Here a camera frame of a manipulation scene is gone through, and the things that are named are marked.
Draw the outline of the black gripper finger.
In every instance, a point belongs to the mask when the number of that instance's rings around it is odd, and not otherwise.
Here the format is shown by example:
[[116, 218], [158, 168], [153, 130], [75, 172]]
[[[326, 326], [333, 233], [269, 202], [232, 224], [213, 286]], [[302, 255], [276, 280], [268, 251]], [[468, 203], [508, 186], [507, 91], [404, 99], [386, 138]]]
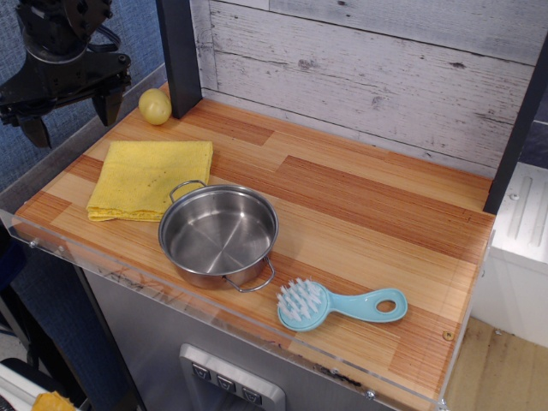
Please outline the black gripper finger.
[[51, 148], [49, 132], [40, 116], [19, 116], [24, 135], [38, 148]]
[[96, 95], [92, 98], [92, 104], [100, 121], [105, 126], [111, 126], [116, 122], [122, 104], [122, 93], [115, 92], [108, 95]]

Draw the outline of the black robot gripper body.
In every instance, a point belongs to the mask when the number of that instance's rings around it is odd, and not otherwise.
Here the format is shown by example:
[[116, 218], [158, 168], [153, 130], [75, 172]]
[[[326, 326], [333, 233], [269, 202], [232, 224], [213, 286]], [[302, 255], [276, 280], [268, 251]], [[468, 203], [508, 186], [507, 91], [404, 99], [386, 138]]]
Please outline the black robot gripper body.
[[63, 64], [27, 56], [20, 71], [1, 85], [1, 121], [18, 125], [19, 116], [42, 117], [96, 95], [123, 94], [131, 83], [130, 64], [122, 53], [86, 51]]

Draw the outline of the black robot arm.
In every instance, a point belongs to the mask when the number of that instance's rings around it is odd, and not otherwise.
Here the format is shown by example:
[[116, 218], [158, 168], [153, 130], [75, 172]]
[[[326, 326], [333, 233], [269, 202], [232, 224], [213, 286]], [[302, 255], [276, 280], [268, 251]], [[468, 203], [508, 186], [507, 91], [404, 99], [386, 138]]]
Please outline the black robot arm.
[[129, 56], [105, 21], [109, 1], [21, 1], [16, 7], [26, 58], [1, 86], [1, 121], [21, 128], [39, 148], [51, 140], [44, 116], [91, 100], [99, 120], [112, 125], [131, 83]]

